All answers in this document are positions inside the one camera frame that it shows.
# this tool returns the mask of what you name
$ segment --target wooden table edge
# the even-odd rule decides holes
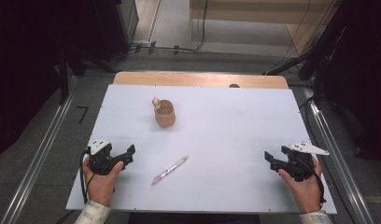
[[[198,72],[118,72],[113,84],[197,87],[229,87],[237,84],[240,88],[289,88],[287,80],[282,76]]]

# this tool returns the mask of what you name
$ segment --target finger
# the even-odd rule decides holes
[[[90,164],[91,164],[91,158],[90,156],[88,156],[86,160],[82,163],[83,174],[85,176],[92,175],[92,169],[90,167]]]
[[[118,174],[121,171],[121,168],[123,167],[124,163],[123,161],[119,161],[115,164],[114,168],[112,168],[111,172],[109,173],[109,178],[115,180],[115,178],[118,176]]]
[[[293,185],[294,180],[292,177],[283,169],[279,169],[278,173],[280,174],[281,178],[286,182],[290,187]]]
[[[313,158],[313,164],[314,164],[314,167],[315,167],[315,172],[318,176],[321,177],[321,173],[322,173],[322,167],[321,165],[318,163],[318,161],[316,160],[316,158],[312,157]]]

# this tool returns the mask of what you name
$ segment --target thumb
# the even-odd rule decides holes
[[[117,175],[120,173],[123,165],[124,165],[123,161],[119,161],[118,163],[116,163],[114,168],[112,168],[111,172],[109,173],[109,176],[115,179]]]
[[[283,169],[279,169],[278,170],[278,173],[280,174],[281,178],[284,180],[284,182],[286,182],[290,187],[292,185],[292,182],[293,182],[293,179],[292,177],[289,175],[289,173],[287,173],[285,170]]]
[[[85,161],[82,163],[83,175],[85,175],[85,176],[92,175],[92,170],[91,170],[90,164],[91,164],[91,158],[88,156],[85,159]]]

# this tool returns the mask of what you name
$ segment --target wooden mug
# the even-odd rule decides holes
[[[155,107],[156,121],[162,128],[169,127],[176,122],[176,114],[170,101],[159,100],[155,97],[152,103]]]

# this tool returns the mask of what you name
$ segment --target wooden cup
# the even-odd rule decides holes
[[[173,104],[168,100],[160,100],[160,106],[155,106],[155,118],[162,127],[168,127],[176,121],[176,114]]]

